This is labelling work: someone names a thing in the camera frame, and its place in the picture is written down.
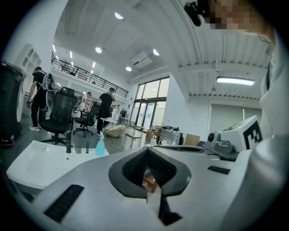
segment office chair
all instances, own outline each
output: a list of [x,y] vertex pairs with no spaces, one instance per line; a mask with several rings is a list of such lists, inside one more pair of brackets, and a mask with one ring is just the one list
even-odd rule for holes
[[68,130],[72,130],[73,119],[71,118],[72,110],[77,102],[77,97],[74,96],[74,90],[70,88],[62,88],[55,94],[53,109],[50,114],[50,119],[44,120],[40,126],[55,135],[51,139],[42,140],[43,143],[52,143],[55,145],[62,143],[66,138],[59,138],[59,134],[64,134]]
[[95,124],[95,121],[96,121],[96,114],[98,113],[100,109],[100,106],[97,105],[97,103],[95,102],[92,106],[92,108],[90,109],[90,112],[87,112],[87,111],[81,111],[81,115],[80,115],[80,118],[75,118],[75,121],[79,124],[82,125],[82,128],[76,128],[75,131],[73,131],[73,135],[76,133],[76,132],[80,132],[82,131],[83,134],[84,134],[84,137],[86,137],[86,134],[85,132],[90,132],[91,135],[93,135],[93,132],[92,131],[89,131],[88,127],[87,126],[93,126]]

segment ceiling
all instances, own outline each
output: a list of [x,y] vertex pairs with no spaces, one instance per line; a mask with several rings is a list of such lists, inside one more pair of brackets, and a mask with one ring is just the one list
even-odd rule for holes
[[[95,61],[127,80],[165,66],[163,59],[153,54],[154,47],[139,30],[126,20],[117,19],[114,10],[95,0],[69,0],[60,18],[54,44],[86,57],[82,62],[84,66],[86,61],[88,66]],[[95,51],[96,47],[102,49],[101,54]],[[134,68],[131,59],[142,51],[149,55],[152,63],[141,69]],[[131,72],[126,71],[127,66],[132,68]]]
[[[193,25],[187,0],[70,0],[60,19],[55,44],[108,67],[127,80],[159,78],[168,71],[183,95],[259,99],[272,49],[258,36]],[[118,12],[124,19],[114,16]],[[95,47],[103,48],[102,54]],[[157,49],[160,56],[152,51]],[[125,70],[141,51],[152,63]],[[218,76],[255,80],[251,87],[216,83]]]

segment black metal railing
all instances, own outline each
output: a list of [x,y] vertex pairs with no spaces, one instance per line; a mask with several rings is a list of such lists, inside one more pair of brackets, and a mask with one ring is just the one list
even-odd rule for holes
[[96,85],[98,87],[104,88],[105,90],[109,90],[109,88],[115,89],[115,94],[122,96],[126,98],[128,91],[95,75],[91,74],[89,71],[86,71],[80,67],[72,66],[70,63],[58,60],[58,59],[52,59],[51,67],[63,71],[65,73],[71,74],[72,76],[78,77],[80,79],[83,79],[85,81],[88,81],[89,83]]

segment spray bottle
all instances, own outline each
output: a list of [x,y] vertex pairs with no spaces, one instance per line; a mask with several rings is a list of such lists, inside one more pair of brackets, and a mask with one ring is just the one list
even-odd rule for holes
[[97,156],[103,156],[104,155],[104,150],[105,149],[104,149],[103,139],[104,139],[103,133],[100,132],[99,142],[98,142],[98,144],[96,145],[96,148],[95,148],[95,154]]

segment floor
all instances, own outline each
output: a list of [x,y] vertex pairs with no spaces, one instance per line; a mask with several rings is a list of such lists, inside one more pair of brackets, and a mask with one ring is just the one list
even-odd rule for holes
[[[45,139],[50,139],[51,135],[53,135],[52,133],[47,132],[43,129],[41,129],[39,132],[32,132],[28,129],[29,126],[31,126],[31,125],[32,125],[31,118],[28,117],[27,115],[22,115],[22,131],[21,131],[20,137],[15,141],[14,146],[1,149],[0,160],[1,160],[5,169],[9,168],[9,166],[13,163],[13,161],[17,158],[17,156],[33,140],[41,141],[41,140],[45,140]],[[74,124],[74,130],[79,126],[80,126],[80,124],[75,123]],[[97,132],[96,127],[94,127],[94,126],[89,127],[89,130],[91,130],[95,133]],[[148,144],[149,142],[145,141],[145,136],[146,136],[146,134],[143,134],[143,138],[141,139],[141,143],[140,143],[139,139],[134,141],[132,148],[137,148],[139,145],[141,147],[143,147],[145,144]],[[171,134],[170,132],[166,133],[166,141],[168,144],[172,144],[173,138],[174,138],[174,134]],[[84,138],[82,132],[77,132],[75,135],[72,135],[71,143],[74,147],[75,146],[81,146],[82,148],[85,148],[86,143],[88,142],[89,148],[95,148],[98,140],[99,139],[96,135],[91,135],[90,133],[87,133],[86,138]],[[116,143],[111,144],[114,147],[110,147],[108,144],[106,144],[108,142],[114,141],[114,139],[112,139],[110,137],[105,137],[104,140],[105,140],[105,148],[107,149],[109,154],[115,154],[115,153],[119,152],[119,150],[117,150],[114,147],[120,148],[121,145],[124,145],[123,150],[128,150],[130,148],[130,145],[131,145],[131,139],[129,137],[122,137],[122,138],[116,139]]]

